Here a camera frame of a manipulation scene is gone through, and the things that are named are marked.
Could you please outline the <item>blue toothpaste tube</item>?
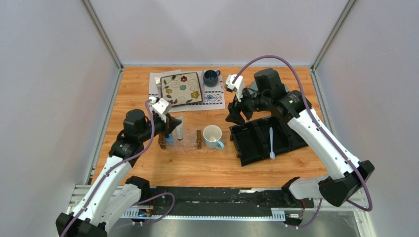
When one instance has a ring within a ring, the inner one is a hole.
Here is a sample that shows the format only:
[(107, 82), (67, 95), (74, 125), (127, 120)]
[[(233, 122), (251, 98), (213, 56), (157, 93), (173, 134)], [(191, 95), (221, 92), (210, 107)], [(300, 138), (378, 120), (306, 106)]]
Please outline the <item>blue toothpaste tube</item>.
[(165, 137), (165, 142), (169, 146), (174, 145), (174, 138), (172, 133)]

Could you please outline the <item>glass holder with wooden ends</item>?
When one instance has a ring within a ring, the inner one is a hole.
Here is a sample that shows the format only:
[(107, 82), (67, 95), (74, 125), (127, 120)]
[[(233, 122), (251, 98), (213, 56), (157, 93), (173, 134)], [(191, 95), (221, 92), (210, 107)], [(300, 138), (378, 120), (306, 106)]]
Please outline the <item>glass holder with wooden ends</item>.
[(165, 137), (158, 135), (158, 144), (160, 148), (167, 152), (189, 152), (196, 151), (202, 148), (202, 131), (186, 129), (183, 130), (183, 140), (178, 141), (175, 131), (172, 132), (174, 138), (174, 145), (167, 145)]

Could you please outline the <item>white mug with blue handle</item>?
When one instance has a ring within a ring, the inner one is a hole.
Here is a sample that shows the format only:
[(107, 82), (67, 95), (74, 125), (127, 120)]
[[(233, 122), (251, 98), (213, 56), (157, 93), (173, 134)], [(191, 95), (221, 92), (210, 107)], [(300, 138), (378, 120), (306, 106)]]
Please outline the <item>white mug with blue handle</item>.
[(225, 145), (221, 141), (222, 130), (216, 125), (208, 125), (203, 130), (205, 145), (210, 149), (223, 150)]

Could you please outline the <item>black compartment organizer box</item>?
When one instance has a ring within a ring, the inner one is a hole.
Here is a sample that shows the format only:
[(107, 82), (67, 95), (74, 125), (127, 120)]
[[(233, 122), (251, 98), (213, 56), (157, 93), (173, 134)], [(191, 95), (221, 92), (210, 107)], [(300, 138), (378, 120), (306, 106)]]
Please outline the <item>black compartment organizer box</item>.
[(241, 166), (270, 158), (270, 127), (273, 128), (276, 156), (308, 146), (297, 132), (273, 116), (249, 121), (243, 126), (234, 125), (229, 127), (230, 140), (237, 151), (237, 158), (239, 158)]

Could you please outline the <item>light blue toothbrush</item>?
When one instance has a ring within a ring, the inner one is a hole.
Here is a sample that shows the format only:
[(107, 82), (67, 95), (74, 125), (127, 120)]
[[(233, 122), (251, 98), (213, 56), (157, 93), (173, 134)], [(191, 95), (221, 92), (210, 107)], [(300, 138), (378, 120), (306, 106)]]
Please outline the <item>light blue toothbrush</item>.
[(274, 153), (274, 143), (273, 143), (273, 128), (270, 127), (269, 128), (269, 140), (270, 140), (270, 152), (269, 152), (269, 157), (271, 159), (275, 159), (276, 155)]

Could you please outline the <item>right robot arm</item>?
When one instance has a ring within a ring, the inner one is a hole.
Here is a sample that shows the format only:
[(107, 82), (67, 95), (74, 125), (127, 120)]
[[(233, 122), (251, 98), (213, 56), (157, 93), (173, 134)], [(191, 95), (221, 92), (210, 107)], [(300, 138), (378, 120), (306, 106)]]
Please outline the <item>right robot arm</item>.
[(276, 70), (261, 70), (254, 74), (254, 80), (257, 91), (245, 87), (242, 76), (227, 77), (226, 90), (236, 94), (228, 106), (226, 121), (245, 125), (254, 112), (269, 111), (306, 142), (328, 171), (324, 176), (295, 177), (288, 181), (282, 187), (283, 203), (293, 207), (304, 198), (323, 198), (340, 207), (349, 202), (350, 197), (365, 187), (374, 165), (368, 160), (360, 161), (349, 152), (325, 127), (306, 97), (300, 91), (285, 88)]

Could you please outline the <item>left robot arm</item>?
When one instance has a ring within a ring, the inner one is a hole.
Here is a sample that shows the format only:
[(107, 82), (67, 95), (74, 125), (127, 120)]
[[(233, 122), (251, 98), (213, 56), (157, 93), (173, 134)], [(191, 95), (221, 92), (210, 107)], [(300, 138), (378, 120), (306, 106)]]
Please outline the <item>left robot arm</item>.
[(144, 205), (151, 200), (149, 181), (132, 176), (123, 188), (115, 191), (121, 180), (134, 167), (140, 155), (156, 135), (168, 137), (182, 121), (170, 114), (140, 109), (128, 111), (123, 130), (111, 146), (109, 156), (98, 178), (82, 200), (69, 213), (60, 213), (56, 227), (61, 237), (106, 237), (114, 224), (133, 204)]

